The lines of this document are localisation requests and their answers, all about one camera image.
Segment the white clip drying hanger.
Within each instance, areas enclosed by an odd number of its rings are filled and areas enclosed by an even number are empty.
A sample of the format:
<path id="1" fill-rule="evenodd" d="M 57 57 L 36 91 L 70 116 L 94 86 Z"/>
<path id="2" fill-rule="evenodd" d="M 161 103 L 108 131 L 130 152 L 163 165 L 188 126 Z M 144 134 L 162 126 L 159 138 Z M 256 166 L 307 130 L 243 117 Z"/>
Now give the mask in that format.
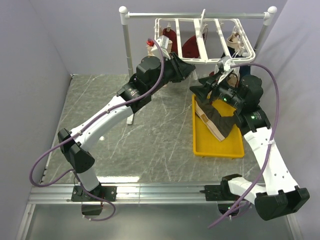
<path id="1" fill-rule="evenodd" d="M 235 58 L 230 55 L 227 38 L 232 34 L 234 27 L 242 37 L 245 51 L 243 57 Z M 230 56 L 235 64 L 250 63 L 256 58 L 256 53 L 249 38 L 238 18 L 213 18 L 206 16 L 204 9 L 198 18 L 176 17 L 156 18 L 154 21 L 155 39 L 163 36 L 165 28 L 172 29 L 177 35 L 178 57 L 183 61 L 196 65 L 214 65 L 220 60 L 220 55 L 212 55 L 213 50 L 222 50 L 222 55 Z M 184 58 L 182 54 L 183 44 L 192 36 L 196 36 L 199 50 L 199 58 Z"/>

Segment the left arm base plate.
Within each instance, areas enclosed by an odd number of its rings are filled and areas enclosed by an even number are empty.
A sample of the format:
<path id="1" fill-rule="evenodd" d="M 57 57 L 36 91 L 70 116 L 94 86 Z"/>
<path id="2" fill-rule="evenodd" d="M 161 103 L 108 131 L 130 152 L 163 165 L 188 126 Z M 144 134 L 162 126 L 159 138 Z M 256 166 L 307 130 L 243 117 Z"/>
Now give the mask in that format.
<path id="1" fill-rule="evenodd" d="M 97 186 L 95 189 L 89 192 L 90 194 L 108 200 L 110 202 L 116 201 L 117 195 L 117 187 L 116 186 Z M 72 202 L 97 202 L 98 199 L 95 197 L 89 196 L 80 185 L 76 185 L 73 187 L 72 195 L 71 195 Z"/>

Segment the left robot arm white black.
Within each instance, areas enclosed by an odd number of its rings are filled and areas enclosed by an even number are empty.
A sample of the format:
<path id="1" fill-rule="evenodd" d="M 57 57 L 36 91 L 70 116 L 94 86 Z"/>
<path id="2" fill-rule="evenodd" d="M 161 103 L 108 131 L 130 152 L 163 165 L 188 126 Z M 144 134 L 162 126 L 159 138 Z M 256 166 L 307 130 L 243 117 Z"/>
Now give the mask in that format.
<path id="1" fill-rule="evenodd" d="M 84 188 L 83 195 L 89 201 L 105 196 L 89 149 L 102 135 L 150 103 L 152 95 L 163 86 L 184 81 L 195 69 L 195 65 L 181 60 L 175 53 L 169 54 L 168 58 L 144 57 L 128 83 L 104 108 L 78 127 L 63 128 L 58 132 L 60 150 L 75 171 Z"/>

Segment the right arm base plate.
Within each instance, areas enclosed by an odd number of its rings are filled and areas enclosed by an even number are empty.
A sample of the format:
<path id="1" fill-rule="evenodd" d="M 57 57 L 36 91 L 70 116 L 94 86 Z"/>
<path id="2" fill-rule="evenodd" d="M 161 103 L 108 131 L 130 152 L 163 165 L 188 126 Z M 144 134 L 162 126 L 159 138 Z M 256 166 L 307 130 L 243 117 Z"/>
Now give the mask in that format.
<path id="1" fill-rule="evenodd" d="M 204 189 L 200 190 L 199 192 L 205 195 L 205 200 L 207 202 L 236 201 L 241 196 L 241 195 L 236 195 L 231 193 L 231 190 L 228 184 L 205 185 Z"/>

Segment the brown beige underwear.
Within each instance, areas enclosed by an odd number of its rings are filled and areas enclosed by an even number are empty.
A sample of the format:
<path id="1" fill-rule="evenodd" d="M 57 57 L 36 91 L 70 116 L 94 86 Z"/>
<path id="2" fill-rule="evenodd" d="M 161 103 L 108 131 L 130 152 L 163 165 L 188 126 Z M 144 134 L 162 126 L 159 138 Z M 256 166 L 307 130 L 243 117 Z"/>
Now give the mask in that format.
<path id="1" fill-rule="evenodd" d="M 208 100 L 201 102 L 198 97 L 195 97 L 195 113 L 219 142 L 229 136 L 236 124 L 234 116 L 222 116 Z"/>

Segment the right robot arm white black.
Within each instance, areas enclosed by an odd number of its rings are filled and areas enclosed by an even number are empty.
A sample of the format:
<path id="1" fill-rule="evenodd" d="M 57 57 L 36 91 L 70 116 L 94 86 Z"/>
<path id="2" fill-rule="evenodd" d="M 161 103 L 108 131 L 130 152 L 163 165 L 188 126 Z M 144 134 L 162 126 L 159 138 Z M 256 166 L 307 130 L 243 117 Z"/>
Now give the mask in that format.
<path id="1" fill-rule="evenodd" d="M 260 167 L 253 182 L 239 174 L 222 178 L 221 196 L 226 200 L 237 200 L 224 215 L 233 213 L 242 200 L 253 204 L 265 221 L 297 212 L 310 194 L 291 176 L 274 141 L 277 126 L 270 124 L 259 106 L 264 93 L 262 80 L 246 75 L 232 86 L 225 79 L 218 81 L 218 77 L 216 74 L 201 78 L 200 85 L 191 86 L 190 90 L 201 104 L 222 100 L 236 109 L 229 119 L 240 129 Z"/>

